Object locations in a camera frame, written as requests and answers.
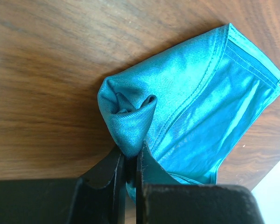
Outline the teal cloth napkin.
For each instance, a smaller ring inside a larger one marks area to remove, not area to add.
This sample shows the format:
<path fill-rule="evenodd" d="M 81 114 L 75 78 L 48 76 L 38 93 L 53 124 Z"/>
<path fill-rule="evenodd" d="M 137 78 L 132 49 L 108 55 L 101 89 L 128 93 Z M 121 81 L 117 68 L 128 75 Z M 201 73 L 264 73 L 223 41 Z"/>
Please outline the teal cloth napkin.
<path fill-rule="evenodd" d="M 98 106 L 128 159 L 146 144 L 182 184 L 215 184 L 220 165 L 280 95 L 280 70 L 232 24 L 106 77 Z"/>

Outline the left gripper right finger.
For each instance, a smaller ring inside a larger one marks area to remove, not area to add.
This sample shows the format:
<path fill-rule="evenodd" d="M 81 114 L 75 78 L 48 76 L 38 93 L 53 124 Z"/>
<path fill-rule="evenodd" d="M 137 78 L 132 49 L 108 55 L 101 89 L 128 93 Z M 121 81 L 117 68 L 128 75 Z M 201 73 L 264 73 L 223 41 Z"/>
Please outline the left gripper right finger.
<path fill-rule="evenodd" d="M 138 224 L 262 224 L 251 192 L 238 185 L 188 185 L 171 177 L 143 143 L 137 157 Z"/>

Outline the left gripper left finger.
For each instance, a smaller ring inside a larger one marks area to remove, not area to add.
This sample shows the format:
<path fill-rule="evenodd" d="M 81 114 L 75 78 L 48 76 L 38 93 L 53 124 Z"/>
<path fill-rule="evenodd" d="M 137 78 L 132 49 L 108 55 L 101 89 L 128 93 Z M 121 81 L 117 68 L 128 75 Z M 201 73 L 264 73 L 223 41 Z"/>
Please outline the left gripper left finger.
<path fill-rule="evenodd" d="M 122 224 L 124 168 L 114 147 L 77 178 L 0 181 L 0 224 Z"/>

